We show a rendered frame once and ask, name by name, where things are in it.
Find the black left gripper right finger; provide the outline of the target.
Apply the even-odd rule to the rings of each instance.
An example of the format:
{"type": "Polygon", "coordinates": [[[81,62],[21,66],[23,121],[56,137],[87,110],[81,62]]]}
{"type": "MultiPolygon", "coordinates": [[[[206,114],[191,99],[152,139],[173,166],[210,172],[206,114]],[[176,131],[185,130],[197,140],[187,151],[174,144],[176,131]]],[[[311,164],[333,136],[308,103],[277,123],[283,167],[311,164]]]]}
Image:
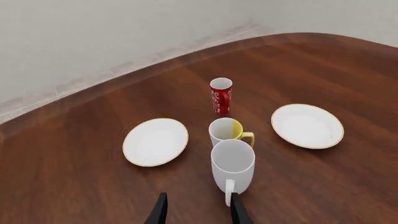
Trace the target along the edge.
{"type": "Polygon", "coordinates": [[[233,224],[254,224],[235,192],[231,194],[231,219],[233,224]]]}

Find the plain white mug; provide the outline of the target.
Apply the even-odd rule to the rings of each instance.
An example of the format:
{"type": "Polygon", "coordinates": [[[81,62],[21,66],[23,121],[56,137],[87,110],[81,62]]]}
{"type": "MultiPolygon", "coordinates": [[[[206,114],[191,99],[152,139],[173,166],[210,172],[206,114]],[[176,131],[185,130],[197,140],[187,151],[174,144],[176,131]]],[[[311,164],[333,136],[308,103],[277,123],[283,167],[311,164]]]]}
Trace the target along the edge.
{"type": "Polygon", "coordinates": [[[254,175],[256,155],[252,147],[238,139],[217,143],[211,151],[211,169],[218,188],[224,192],[225,204],[231,206],[233,193],[247,190],[254,175]]]}

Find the white plate with gold rim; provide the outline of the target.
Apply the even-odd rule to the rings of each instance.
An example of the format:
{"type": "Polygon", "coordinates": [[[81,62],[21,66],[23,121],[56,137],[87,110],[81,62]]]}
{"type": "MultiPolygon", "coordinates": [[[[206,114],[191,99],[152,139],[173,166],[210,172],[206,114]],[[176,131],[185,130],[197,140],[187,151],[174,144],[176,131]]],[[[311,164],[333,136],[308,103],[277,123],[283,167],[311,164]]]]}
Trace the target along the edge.
{"type": "Polygon", "coordinates": [[[180,121],[150,119],[130,130],[123,141],[123,154],[135,166],[161,166],[184,151],[188,138],[188,130],[180,121]]]}
{"type": "Polygon", "coordinates": [[[345,135],[341,121],[317,106],[289,104],[271,116],[275,133],[283,140],[306,149],[328,149],[340,143],[345,135]]]}

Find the red patterned mug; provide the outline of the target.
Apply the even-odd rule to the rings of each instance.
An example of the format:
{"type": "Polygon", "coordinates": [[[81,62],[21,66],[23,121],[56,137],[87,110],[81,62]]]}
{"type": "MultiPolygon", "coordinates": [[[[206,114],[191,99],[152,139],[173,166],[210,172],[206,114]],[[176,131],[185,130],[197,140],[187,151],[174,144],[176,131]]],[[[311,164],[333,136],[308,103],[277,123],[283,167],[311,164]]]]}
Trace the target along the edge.
{"type": "Polygon", "coordinates": [[[229,78],[216,78],[210,82],[213,110],[220,116],[226,116],[230,111],[232,86],[229,78]]]}

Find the white and yellow mug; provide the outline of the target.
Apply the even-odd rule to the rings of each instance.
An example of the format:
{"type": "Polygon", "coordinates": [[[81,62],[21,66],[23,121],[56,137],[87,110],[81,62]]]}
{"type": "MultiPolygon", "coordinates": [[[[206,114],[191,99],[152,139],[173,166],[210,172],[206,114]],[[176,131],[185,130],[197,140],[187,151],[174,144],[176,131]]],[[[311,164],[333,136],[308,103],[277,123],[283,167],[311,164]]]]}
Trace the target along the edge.
{"type": "Polygon", "coordinates": [[[220,118],[214,120],[208,127],[211,143],[215,146],[220,141],[227,139],[249,138],[249,145],[253,148],[255,135],[253,132],[244,132],[242,124],[233,118],[220,118]]]}

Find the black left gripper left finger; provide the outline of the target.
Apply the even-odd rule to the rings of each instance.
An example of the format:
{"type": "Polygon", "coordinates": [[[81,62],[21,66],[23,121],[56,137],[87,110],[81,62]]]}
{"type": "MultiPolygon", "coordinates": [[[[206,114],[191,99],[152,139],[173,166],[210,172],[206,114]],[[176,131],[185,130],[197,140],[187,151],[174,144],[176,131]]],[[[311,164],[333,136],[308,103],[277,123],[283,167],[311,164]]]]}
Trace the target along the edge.
{"type": "Polygon", "coordinates": [[[167,193],[162,192],[144,224],[165,224],[168,212],[167,193]]]}

